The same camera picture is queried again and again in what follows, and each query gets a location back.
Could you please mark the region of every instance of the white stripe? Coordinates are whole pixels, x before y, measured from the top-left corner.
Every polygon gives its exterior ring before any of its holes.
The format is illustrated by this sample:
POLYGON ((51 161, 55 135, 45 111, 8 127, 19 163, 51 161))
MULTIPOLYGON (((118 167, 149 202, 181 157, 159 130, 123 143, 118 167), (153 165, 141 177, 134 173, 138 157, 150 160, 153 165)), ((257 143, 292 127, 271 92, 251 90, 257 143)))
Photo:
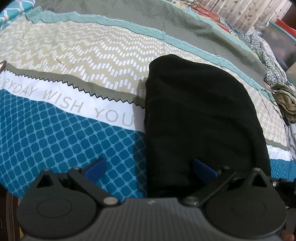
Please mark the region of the white stripe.
POLYGON ((291 161, 292 155, 289 151, 283 150, 279 147, 267 145, 268 155, 270 159, 281 159, 284 161, 291 161))
POLYGON ((92 75, 91 75, 91 78, 90 78, 90 80, 89 80, 89 81, 91 81, 91 82, 92 82, 95 76, 96 76, 95 74, 92 74, 92 75))
POLYGON ((103 100, 102 98, 96 98, 95 95, 90 96, 84 91, 79 91, 78 88, 73 89, 72 86, 69 87, 61 81, 53 83, 40 79, 29 79, 24 76, 16 76, 8 71, 0 74, 0 89, 3 88, 13 95, 35 101, 45 101, 75 115, 92 118, 129 130, 144 132, 145 110, 134 103, 109 101, 107 98, 103 100), (3 84, 4 79, 9 80, 5 85, 3 84))

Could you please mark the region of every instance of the pile of clothes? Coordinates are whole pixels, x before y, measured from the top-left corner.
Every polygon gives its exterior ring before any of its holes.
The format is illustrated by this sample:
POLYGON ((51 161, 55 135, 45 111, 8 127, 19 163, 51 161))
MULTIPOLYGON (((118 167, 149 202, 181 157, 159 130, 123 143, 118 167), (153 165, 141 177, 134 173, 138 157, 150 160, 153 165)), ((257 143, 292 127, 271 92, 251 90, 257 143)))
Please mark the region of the pile of clothes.
POLYGON ((280 83, 271 89, 283 115, 289 150, 296 161, 296 89, 293 85, 280 83))
POLYGON ((198 190, 200 180, 190 168, 194 159, 215 171, 232 167, 242 177, 253 167, 271 176, 256 109, 231 74, 171 54, 150 63, 145 85, 149 197, 198 190))

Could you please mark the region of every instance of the zigzag trim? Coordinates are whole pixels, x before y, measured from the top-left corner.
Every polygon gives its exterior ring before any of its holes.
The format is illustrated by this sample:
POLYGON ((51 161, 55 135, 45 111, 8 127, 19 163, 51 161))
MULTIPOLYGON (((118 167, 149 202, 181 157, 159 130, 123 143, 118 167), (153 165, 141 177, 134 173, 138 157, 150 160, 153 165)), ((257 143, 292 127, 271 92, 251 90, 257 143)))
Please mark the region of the zigzag trim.
POLYGON ((79 86, 75 87, 73 83, 70 84, 68 81, 64 81, 64 80, 49 80, 49 79, 45 79, 45 78, 33 77, 33 76, 30 76, 30 75, 26 75, 26 74, 17 74, 13 70, 8 69, 7 67, 4 69, 4 71, 9 71, 10 73, 15 74, 16 76, 23 76, 23 77, 27 77, 27 78, 30 78, 30 79, 36 79, 36 80, 39 79, 39 80, 53 82, 53 83, 54 82, 62 82, 63 84, 67 84, 69 87, 72 86, 73 89, 78 89, 79 92, 83 91, 85 94, 89 94, 90 97, 95 96, 96 98, 102 98, 103 100, 108 99, 109 101, 114 100, 115 102, 121 101, 122 103, 128 102, 129 104, 134 103, 136 106, 140 106, 142 109, 145 109, 145 106, 141 106, 141 104, 136 103, 135 101, 123 100, 121 98, 120 99, 115 99, 115 98, 110 98, 110 97, 103 97, 102 95, 98 95, 97 93, 92 94, 90 91, 86 91, 85 89, 80 89, 79 86))

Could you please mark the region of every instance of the circular pad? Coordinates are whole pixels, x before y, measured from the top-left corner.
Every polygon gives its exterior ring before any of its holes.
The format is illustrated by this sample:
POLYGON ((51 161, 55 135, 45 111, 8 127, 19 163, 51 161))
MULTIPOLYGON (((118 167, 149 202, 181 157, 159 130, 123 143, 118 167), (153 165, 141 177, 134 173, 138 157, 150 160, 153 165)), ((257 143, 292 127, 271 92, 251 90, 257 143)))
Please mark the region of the circular pad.
POLYGON ((280 198, 261 188, 227 191, 212 197, 206 206, 208 221, 221 232, 238 238, 259 239, 279 231, 287 212, 280 198))
POLYGON ((28 235, 42 239, 61 239, 90 226, 97 213, 92 198, 69 189, 51 194, 50 189, 21 201, 17 220, 28 235))

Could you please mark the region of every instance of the crumpled clothes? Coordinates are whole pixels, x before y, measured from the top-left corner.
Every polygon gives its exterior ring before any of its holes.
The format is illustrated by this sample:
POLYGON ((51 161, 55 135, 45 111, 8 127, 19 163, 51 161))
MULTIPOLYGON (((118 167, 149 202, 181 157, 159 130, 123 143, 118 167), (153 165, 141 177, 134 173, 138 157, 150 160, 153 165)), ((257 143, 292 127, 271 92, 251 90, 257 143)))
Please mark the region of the crumpled clothes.
POLYGON ((287 144, 294 161, 296 161, 296 123, 289 122, 285 126, 287 144))
POLYGON ((276 83, 273 87, 273 96, 281 111, 289 122, 296 121, 296 92, 288 85, 276 83))
POLYGON ((276 83, 285 82, 285 79, 281 75, 279 68, 277 68, 276 64, 270 58, 270 56, 268 56, 266 51, 261 48, 260 41, 256 34, 252 33, 251 35, 247 35, 242 30, 232 26, 224 18, 221 17, 220 23, 228 27, 228 30, 231 34, 244 42, 255 54, 257 54, 258 58, 266 68, 264 82, 266 82, 269 86, 273 86, 276 83))

